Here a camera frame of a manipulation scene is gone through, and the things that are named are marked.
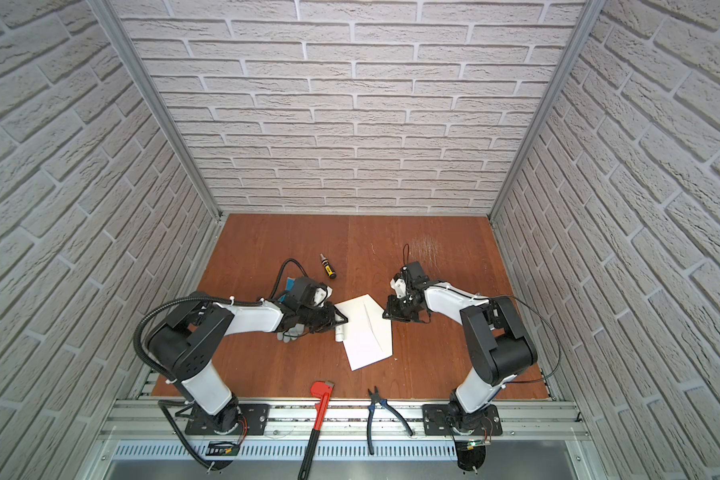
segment screwdriver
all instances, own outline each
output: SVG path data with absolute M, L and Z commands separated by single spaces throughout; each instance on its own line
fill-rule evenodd
M 320 261 L 322 262 L 322 267 L 326 269 L 326 273 L 328 274 L 328 278 L 333 280 L 336 278 L 336 272 L 333 271 L 333 268 L 331 267 L 331 264 L 328 263 L 328 259 L 325 255 L 320 254 Z

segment blue object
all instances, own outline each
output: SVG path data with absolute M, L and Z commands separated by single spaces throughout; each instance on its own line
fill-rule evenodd
M 289 276 L 288 279 L 286 280 L 286 290 L 290 290 L 291 288 L 293 288 L 293 278 L 291 278 L 291 277 Z M 286 298 L 285 295 L 281 296 L 281 297 L 278 299 L 278 302 L 282 302 L 285 298 Z
M 393 414 L 397 418 L 397 420 L 399 420 L 400 423 L 403 424 L 403 427 L 405 427 L 405 431 L 408 436 L 413 436 L 413 430 L 411 430 L 411 426 L 408 424 L 408 422 L 405 421 L 405 418 L 400 415 L 400 412 L 395 410 L 394 407 L 387 404 L 386 398 L 382 398 L 382 396 L 379 395 L 377 387 L 373 387 L 373 392 L 371 392 L 371 389 L 368 389 L 368 396 L 371 397 L 371 405 L 368 406 L 368 422 L 365 424 L 365 439 L 368 442 L 368 454 L 373 455 L 371 424 L 373 423 L 373 413 L 376 411 L 376 404 L 381 405 L 382 407 L 386 408 L 391 414 Z

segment pliers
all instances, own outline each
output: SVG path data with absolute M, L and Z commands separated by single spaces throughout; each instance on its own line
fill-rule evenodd
M 371 423 L 373 422 L 373 413 L 376 411 L 376 404 L 379 404 L 389 410 L 395 417 L 397 417 L 398 420 L 400 420 L 400 423 L 403 424 L 403 427 L 405 427 L 405 431 L 408 432 L 408 436 L 413 436 L 413 430 L 411 430 L 411 426 L 408 424 L 408 422 L 405 421 L 405 418 L 400 415 L 400 412 L 387 404 L 386 398 L 382 398 L 382 396 L 378 394 L 377 387 L 373 387 L 373 393 L 371 393 L 371 390 L 369 389 L 368 396 L 371 397 L 371 405 L 368 406 L 368 424 L 365 427 L 365 435 L 368 438 L 368 453 L 370 455 L 373 455 L 373 441 L 371 440 Z

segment red pipe wrench head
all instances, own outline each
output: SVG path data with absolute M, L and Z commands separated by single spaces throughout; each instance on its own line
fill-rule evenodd
M 331 396 L 333 393 L 333 382 L 315 382 L 309 392 L 313 397 L 322 398 L 324 395 Z

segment brick wall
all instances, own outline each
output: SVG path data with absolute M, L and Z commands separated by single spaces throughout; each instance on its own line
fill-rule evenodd
M 607 474 L 720 478 L 720 0 L 609 0 L 494 226 Z
M 485 215 L 581 2 L 115 0 L 225 212 Z
M 211 217 L 86 2 L 0 0 L 0 478 L 72 478 Z

